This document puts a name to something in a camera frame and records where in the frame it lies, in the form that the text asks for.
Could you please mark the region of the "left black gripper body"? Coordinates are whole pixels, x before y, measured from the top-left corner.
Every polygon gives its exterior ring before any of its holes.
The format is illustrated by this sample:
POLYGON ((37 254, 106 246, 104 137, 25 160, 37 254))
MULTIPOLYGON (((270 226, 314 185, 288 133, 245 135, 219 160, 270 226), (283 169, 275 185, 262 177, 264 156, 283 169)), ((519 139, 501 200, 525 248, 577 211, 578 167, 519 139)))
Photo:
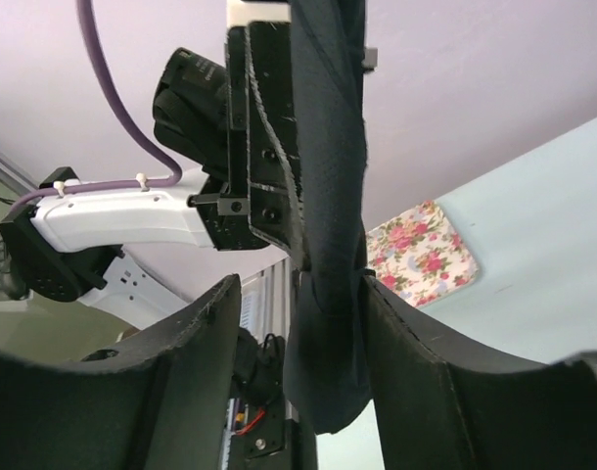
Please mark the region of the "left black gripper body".
POLYGON ((227 35, 227 182, 210 177, 200 195, 190 195, 204 228, 218 251, 258 250, 272 245, 250 226, 249 101, 246 78, 246 27, 233 26, 227 35))

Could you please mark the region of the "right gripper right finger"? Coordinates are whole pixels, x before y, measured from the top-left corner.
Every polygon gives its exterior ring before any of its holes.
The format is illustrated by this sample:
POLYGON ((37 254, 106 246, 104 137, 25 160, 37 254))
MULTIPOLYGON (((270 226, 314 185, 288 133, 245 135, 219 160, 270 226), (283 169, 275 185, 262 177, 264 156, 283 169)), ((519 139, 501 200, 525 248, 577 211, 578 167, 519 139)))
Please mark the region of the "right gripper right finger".
POLYGON ((545 365, 486 346, 362 286, 366 357, 389 469, 597 469, 597 352, 545 365))

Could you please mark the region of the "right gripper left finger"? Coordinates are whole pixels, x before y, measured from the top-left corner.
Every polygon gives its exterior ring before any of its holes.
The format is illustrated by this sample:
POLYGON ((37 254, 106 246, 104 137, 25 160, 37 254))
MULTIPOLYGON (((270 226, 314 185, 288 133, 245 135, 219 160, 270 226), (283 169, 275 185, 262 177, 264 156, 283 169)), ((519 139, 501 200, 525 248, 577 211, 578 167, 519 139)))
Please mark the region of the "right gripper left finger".
POLYGON ((215 469, 239 329, 229 275, 78 362, 0 352, 0 469, 215 469))

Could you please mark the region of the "black paper napkin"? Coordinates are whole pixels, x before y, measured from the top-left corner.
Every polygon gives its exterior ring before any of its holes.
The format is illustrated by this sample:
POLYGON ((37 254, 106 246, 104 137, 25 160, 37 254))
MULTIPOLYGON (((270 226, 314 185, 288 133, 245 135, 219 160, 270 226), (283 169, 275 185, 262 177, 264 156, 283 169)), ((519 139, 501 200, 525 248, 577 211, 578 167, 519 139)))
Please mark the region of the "black paper napkin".
POLYGON ((318 435, 336 434, 371 398, 360 324, 363 1, 294 1, 291 59, 310 266, 288 340, 286 397, 318 435))

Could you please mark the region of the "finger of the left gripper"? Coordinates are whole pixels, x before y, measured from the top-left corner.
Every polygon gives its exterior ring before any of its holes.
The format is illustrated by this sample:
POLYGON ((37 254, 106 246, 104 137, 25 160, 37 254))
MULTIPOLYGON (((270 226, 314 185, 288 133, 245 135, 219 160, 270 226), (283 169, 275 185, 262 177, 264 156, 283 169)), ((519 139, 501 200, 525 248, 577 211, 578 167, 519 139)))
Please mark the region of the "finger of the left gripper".
POLYGON ((251 230, 307 269, 289 23, 246 27, 246 78, 251 230))

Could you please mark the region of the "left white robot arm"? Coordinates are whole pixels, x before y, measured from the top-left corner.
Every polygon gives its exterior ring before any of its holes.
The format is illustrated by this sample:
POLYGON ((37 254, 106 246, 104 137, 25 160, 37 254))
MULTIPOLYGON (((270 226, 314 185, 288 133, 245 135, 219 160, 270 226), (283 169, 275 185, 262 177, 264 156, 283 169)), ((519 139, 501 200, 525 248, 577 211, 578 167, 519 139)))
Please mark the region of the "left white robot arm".
POLYGON ((275 246, 305 260, 288 22, 231 25, 223 65, 176 50, 152 113, 157 140, 195 167, 176 181, 138 174, 111 184, 57 169, 0 222, 1 263, 14 286, 144 329, 182 302, 127 245, 275 246))

